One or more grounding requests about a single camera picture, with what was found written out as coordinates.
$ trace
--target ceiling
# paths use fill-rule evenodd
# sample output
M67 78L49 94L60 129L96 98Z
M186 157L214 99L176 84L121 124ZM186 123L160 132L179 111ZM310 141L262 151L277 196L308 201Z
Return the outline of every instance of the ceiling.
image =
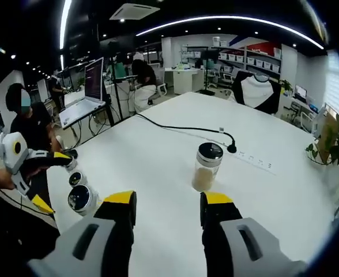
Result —
M109 18L122 4L134 2L156 6L160 10L139 21L124 23ZM0 1L0 81L13 69L22 70L26 85L35 85L43 78L41 73L52 74L60 67L59 56L65 56L65 66L77 64L81 57L100 56L99 40L181 20L209 15L238 15L273 21L291 27L318 43L325 45L319 37L310 17L303 11L299 1L279 0L72 0L67 21L65 48L59 50L59 29L64 1L59 0L13 0ZM196 33L230 33L255 36L261 39L297 44L301 53L313 56L324 54L310 42L283 29L266 24L242 20L205 20L174 25L137 38L137 46L159 42L161 35L182 36Z

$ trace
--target window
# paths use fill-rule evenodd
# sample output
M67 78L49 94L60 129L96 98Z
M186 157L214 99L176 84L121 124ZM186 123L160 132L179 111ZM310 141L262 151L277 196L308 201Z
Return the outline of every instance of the window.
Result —
M339 114L339 55L335 51L328 52L325 103Z

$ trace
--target storage box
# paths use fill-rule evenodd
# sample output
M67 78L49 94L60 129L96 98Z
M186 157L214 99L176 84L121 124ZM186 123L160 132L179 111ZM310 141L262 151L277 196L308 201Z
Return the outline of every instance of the storage box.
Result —
M225 72L231 72L231 67L229 67L229 66L224 66L224 67L223 67L223 71L225 71Z
M227 59L227 54L226 53L221 53L221 59Z
M214 36L213 37L213 46L220 47L221 46L220 40L221 40L221 38L219 36Z
M270 62L263 62L263 67L265 69L271 69L271 63Z
M261 61L260 59L255 59L255 65L259 68L263 67L263 61Z
M247 62L248 62L249 65L253 65L253 64L254 64L254 61L255 61L254 58L249 58L249 57L248 57L248 59L247 59Z
M236 60L236 57L233 54L227 54L227 56L228 56L229 61L235 61Z
M244 61L244 56L236 55L236 61L237 62L243 62Z
M280 67L278 65L272 65L272 70L278 73L280 72Z
M275 58L281 59L281 49L279 48L273 48L273 54Z

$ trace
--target white table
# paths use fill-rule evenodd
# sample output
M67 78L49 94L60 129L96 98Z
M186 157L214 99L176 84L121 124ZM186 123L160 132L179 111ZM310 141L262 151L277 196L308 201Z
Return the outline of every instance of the white table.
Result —
M204 70L202 69L165 68L165 72L173 74L175 94L184 94L188 91L199 91L204 88Z
M319 172L305 156L312 137L271 115L198 93L186 93L142 113L157 123L230 132L238 153L269 161L274 174L226 153L212 191L227 194L243 217L254 218L280 240L293 260L309 261L327 237L333 207ZM229 137L176 132L131 117L78 147L79 167L103 199L134 189L137 224L129 276L206 276L199 193L191 187L197 148ZM68 173L47 171L60 232L81 217L67 205Z

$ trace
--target laptop screen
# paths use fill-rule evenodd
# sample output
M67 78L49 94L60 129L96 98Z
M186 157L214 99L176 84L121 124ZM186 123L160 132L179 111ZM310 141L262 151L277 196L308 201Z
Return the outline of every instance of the laptop screen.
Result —
M85 67L85 96L102 100L103 58Z
M296 93L299 94L303 98L307 97L307 90L298 85L296 86Z

